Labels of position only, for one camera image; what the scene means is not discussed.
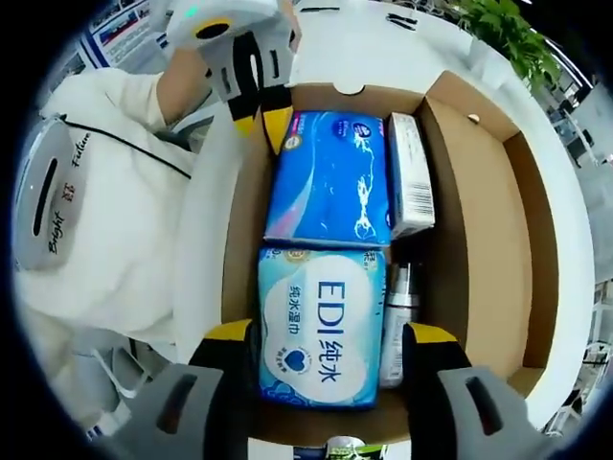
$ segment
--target wet wipes package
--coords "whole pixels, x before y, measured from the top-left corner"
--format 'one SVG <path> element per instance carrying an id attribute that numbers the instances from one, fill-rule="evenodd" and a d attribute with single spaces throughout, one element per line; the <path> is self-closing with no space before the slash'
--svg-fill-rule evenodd
<path id="1" fill-rule="evenodd" d="M 264 239 L 373 248 L 391 239 L 383 122 L 296 112 L 285 136 Z"/>
<path id="2" fill-rule="evenodd" d="M 263 249 L 258 280 L 261 395 L 298 406 L 374 406 L 383 253 Z"/>

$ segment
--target green leaves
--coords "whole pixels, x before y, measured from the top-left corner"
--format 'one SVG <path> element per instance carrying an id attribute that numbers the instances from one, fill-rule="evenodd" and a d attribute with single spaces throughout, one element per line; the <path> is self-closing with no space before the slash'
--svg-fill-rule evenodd
<path id="1" fill-rule="evenodd" d="M 462 9 L 459 26 L 485 41 L 507 58 L 532 88 L 559 77 L 543 35 L 534 32 L 512 0 L 457 0 Z"/>

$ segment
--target white box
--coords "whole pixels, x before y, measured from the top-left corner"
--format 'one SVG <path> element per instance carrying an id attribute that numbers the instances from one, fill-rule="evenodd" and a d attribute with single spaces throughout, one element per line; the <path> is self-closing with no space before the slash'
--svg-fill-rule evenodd
<path id="1" fill-rule="evenodd" d="M 388 125 L 394 221 L 392 239 L 434 226 L 430 171 L 415 118 L 392 113 Z"/>

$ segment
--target white jacket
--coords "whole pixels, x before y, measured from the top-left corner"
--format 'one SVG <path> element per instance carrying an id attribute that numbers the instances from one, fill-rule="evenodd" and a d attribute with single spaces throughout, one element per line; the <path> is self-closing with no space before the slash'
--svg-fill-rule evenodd
<path id="1" fill-rule="evenodd" d="M 69 121 L 104 129 L 190 173 L 194 155 L 152 134 L 165 126 L 159 78 L 118 69 L 69 77 L 41 114 L 66 114 Z M 70 130 L 83 144 L 87 131 Z M 15 293 L 52 387 L 69 414 L 89 425 L 100 413 L 76 381 L 73 331 L 93 327 L 174 342 L 170 270 L 188 179 L 94 132 L 83 155 L 90 156 L 86 189 L 68 260 L 59 268 L 16 273 Z"/>

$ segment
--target potted plant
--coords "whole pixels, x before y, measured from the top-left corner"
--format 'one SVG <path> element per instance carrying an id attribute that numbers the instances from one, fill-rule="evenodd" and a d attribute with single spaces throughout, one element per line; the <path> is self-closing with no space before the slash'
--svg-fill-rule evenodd
<path id="1" fill-rule="evenodd" d="M 545 37 L 530 27 L 511 0 L 459 0 L 458 6 L 458 25 L 473 35 L 471 70 L 494 89 L 509 75 L 508 62 L 531 89 L 542 86 L 546 76 L 557 80 L 559 68 Z"/>

